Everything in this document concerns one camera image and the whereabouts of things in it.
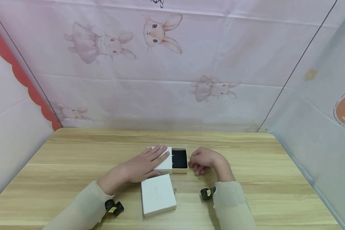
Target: hand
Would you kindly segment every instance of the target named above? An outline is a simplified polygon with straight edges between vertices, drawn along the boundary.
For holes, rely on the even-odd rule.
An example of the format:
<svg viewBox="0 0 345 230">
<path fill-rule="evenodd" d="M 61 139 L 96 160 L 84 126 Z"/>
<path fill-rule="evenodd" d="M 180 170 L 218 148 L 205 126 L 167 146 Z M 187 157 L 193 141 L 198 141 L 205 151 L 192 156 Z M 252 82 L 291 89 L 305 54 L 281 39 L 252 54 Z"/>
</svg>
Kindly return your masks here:
<svg viewBox="0 0 345 230">
<path fill-rule="evenodd" d="M 115 190 L 125 182 L 141 182 L 150 177 L 159 176 L 158 171 L 153 170 L 160 165 L 170 154 L 165 152 L 167 146 L 157 145 L 154 148 L 147 148 L 141 154 L 121 163 L 112 168 L 102 179 L 97 183 L 98 186 L 105 192 L 105 194 L 114 194 Z"/>
<path fill-rule="evenodd" d="M 208 148 L 200 147 L 190 156 L 189 167 L 193 168 L 196 176 L 204 175 L 214 166 L 218 158 L 223 158 L 223 155 Z"/>
<path fill-rule="evenodd" d="M 153 169 L 160 165 L 170 154 L 169 152 L 166 152 L 160 157 L 166 149 L 167 145 L 162 147 L 161 145 L 157 145 L 154 148 L 149 147 L 141 154 L 118 165 L 117 167 L 123 168 L 122 171 L 125 173 L 126 180 L 128 182 L 137 183 L 150 177 L 159 176 L 160 173 Z"/>
<path fill-rule="evenodd" d="M 205 147 L 200 147 L 192 153 L 189 167 L 193 168 L 196 176 L 206 174 L 213 167 L 218 181 L 235 181 L 230 164 L 225 157 Z"/>
</svg>

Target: red scalloped trim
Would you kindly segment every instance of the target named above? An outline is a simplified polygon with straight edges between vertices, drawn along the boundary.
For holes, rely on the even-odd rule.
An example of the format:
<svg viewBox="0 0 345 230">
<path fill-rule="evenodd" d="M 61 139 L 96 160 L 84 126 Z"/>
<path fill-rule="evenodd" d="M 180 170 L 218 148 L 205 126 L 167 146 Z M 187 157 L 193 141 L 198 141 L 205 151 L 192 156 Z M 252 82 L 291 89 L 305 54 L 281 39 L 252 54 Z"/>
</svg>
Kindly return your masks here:
<svg viewBox="0 0 345 230">
<path fill-rule="evenodd" d="M 10 51 L 9 47 L 6 45 L 5 41 L 0 35 L 0 56 L 9 64 L 12 65 L 12 70 L 15 78 L 20 82 L 22 85 L 27 87 L 28 95 L 32 99 L 35 104 L 41 107 L 42 115 L 52 123 L 52 128 L 54 131 L 61 128 L 61 124 L 58 119 L 54 116 L 52 111 L 50 110 L 49 106 L 46 102 L 42 99 L 40 94 L 35 89 L 32 82 L 29 80 L 27 74 L 24 72 L 22 67 L 19 65 L 17 59 L 14 57 L 13 53 Z"/>
</svg>

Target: pink backdrop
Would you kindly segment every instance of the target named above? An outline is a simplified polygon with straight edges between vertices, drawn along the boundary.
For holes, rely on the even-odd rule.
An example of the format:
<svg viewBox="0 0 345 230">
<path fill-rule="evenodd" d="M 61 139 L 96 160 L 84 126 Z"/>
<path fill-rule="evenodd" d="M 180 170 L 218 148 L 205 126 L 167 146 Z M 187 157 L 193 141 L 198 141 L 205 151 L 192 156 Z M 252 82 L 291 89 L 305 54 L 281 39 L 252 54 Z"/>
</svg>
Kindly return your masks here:
<svg viewBox="0 0 345 230">
<path fill-rule="evenodd" d="M 0 0 L 0 21 L 65 127 L 258 131 L 334 2 Z"/>
</svg>

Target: table surface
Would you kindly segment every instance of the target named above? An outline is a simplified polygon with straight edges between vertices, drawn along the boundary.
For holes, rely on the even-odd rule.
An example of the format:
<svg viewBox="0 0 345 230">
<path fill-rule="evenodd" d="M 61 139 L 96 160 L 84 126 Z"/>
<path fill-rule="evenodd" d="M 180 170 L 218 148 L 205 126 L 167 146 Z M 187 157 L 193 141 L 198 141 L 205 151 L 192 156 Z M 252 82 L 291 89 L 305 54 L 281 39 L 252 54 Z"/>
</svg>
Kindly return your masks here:
<svg viewBox="0 0 345 230">
<path fill-rule="evenodd" d="M 150 145 L 199 146 L 222 153 L 242 184 L 260 230 L 341 229 L 279 142 L 269 133 L 115 131 L 62 128 L 52 134 L 0 195 L 0 230 L 41 229 L 91 181 Z M 107 215 L 95 229 L 219 229 L 212 201 L 199 191 L 216 176 L 173 174 L 175 211 L 142 215 L 140 184 L 127 184 L 115 196 L 125 211 Z"/>
</svg>

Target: beige sleeve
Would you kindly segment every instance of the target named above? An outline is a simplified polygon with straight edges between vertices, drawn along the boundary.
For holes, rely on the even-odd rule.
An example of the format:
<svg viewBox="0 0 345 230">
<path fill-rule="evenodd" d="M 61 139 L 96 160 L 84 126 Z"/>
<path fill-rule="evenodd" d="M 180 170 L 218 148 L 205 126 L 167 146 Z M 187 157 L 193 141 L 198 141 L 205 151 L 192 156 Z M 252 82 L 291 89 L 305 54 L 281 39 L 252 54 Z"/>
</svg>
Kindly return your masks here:
<svg viewBox="0 0 345 230">
<path fill-rule="evenodd" d="M 247 198 L 238 182 L 216 182 L 213 203 L 221 230 L 257 229 Z"/>
<path fill-rule="evenodd" d="M 105 202 L 113 197 L 106 195 L 93 181 L 43 230 L 89 230 L 101 221 L 106 213 Z"/>
</svg>

